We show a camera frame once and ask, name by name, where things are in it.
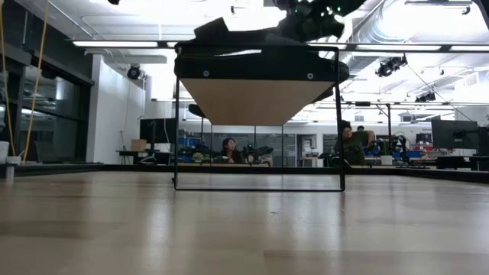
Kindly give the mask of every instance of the cardboard box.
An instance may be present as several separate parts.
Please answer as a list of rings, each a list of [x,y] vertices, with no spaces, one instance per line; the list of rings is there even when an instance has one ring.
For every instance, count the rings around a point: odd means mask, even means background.
[[[131,151],[144,152],[146,143],[146,140],[131,140]]]

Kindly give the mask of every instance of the wooden floor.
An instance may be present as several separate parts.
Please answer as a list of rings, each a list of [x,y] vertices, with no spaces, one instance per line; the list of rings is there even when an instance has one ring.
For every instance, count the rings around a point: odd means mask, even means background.
[[[171,176],[0,183],[0,274],[489,273],[486,186],[351,176],[346,193],[174,192]]]
[[[179,173],[179,189],[275,189],[325,190],[340,189],[336,175],[260,175]]]

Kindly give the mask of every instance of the black cable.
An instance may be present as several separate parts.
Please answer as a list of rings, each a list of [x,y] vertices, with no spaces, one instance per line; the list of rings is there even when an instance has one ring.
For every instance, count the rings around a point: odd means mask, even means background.
[[[461,115],[463,115],[465,118],[467,118],[469,121],[473,121],[471,120],[467,115],[465,115],[463,112],[459,111],[455,106],[453,106],[448,100],[444,99],[440,94],[438,94],[434,89],[432,89],[428,83],[426,83],[422,78],[421,76],[418,75],[418,73],[416,71],[413,70],[413,68],[411,68],[411,66],[409,64],[407,64],[407,66],[413,71],[413,73],[418,76],[419,80],[423,81],[423,83],[425,83],[426,87],[428,87],[432,92],[434,92],[439,98],[441,98],[443,101],[446,102],[446,104],[450,105],[450,107],[452,107],[454,110],[456,110],[457,112],[459,112]]]

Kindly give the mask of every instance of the rope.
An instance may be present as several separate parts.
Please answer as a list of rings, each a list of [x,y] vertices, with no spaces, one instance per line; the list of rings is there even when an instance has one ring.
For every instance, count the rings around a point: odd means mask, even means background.
[[[24,154],[24,159],[22,160],[22,163],[25,164],[26,159],[28,158],[28,153],[29,153],[29,142],[31,141],[31,131],[32,131],[32,121],[34,120],[34,106],[36,105],[36,95],[37,95],[37,88],[39,87],[39,79],[40,79],[40,65],[43,60],[43,53],[44,53],[44,41],[46,38],[46,30],[47,30],[47,16],[48,16],[48,8],[49,8],[49,2],[46,1],[46,8],[44,9],[44,28],[43,28],[43,36],[40,39],[40,52],[39,52],[39,63],[37,64],[37,78],[36,78],[36,86],[34,87],[34,94],[33,94],[33,99],[32,99],[32,106],[31,106],[31,120],[29,122],[29,129],[28,129],[28,139],[25,144],[25,154]]]
[[[8,103],[8,85],[7,85],[7,64],[5,61],[5,41],[4,41],[4,31],[3,31],[3,1],[0,2],[0,36],[2,36],[2,65],[3,65],[3,83],[5,89],[5,107],[7,109],[7,122],[8,122],[8,135],[10,137],[10,146],[12,148],[12,153],[15,156],[15,146],[14,146],[14,134],[12,131],[12,122],[10,119],[10,104]]]

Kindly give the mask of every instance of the woman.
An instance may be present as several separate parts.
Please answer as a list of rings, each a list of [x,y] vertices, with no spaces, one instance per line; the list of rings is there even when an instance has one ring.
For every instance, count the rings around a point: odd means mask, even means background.
[[[236,141],[231,137],[222,141],[221,156],[227,157],[229,163],[243,163],[241,154],[236,149]]]
[[[373,131],[356,131],[351,130],[350,122],[342,121],[342,138],[343,148],[345,149],[345,159],[351,165],[363,165],[365,163],[365,155],[362,144],[370,145],[374,139]],[[336,141],[335,152],[339,151],[338,142]]]

